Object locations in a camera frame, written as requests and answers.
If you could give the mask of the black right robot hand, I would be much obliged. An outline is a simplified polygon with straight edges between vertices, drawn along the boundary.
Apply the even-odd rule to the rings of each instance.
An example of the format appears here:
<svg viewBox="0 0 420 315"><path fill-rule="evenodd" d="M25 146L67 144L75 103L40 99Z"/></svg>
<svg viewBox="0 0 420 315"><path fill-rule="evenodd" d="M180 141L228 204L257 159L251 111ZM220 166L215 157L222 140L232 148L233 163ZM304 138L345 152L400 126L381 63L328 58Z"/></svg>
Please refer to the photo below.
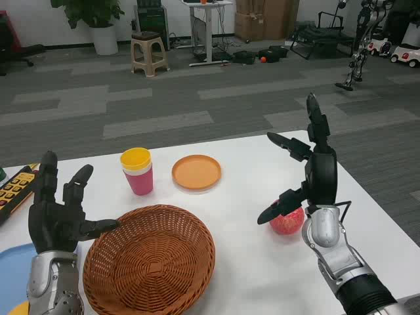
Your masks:
<svg viewBox="0 0 420 315"><path fill-rule="evenodd" d="M279 195L278 201L266 208L258 217L258 224L265 224L276 217L286 216L301 207L307 201L313 211L317 205L334 205L337 195L337 154L328 144L330 135L327 116L321 112L319 103L313 93L306 99L306 109L310 123L307 127L309 145L296 138L286 138L268 132L268 139L275 145L289 152L289 155L302 162L307 161L304 172L305 180L297 190L288 189Z"/></svg>

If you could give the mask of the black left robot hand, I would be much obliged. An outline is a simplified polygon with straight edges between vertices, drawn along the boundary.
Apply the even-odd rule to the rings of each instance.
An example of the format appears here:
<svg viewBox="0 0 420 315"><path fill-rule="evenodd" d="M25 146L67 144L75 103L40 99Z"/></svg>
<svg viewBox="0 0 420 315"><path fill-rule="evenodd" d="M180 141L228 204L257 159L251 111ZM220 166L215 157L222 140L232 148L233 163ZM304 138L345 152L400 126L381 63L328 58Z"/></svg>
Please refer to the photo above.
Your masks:
<svg viewBox="0 0 420 315"><path fill-rule="evenodd" d="M28 229L37 253L75 251L79 242L97 239L119 227L113 219L91 221L81 205L84 189L94 167L83 166L63 187L63 203L56 202L58 158L47 151L41 160L33 187L34 199L29 210Z"/></svg>

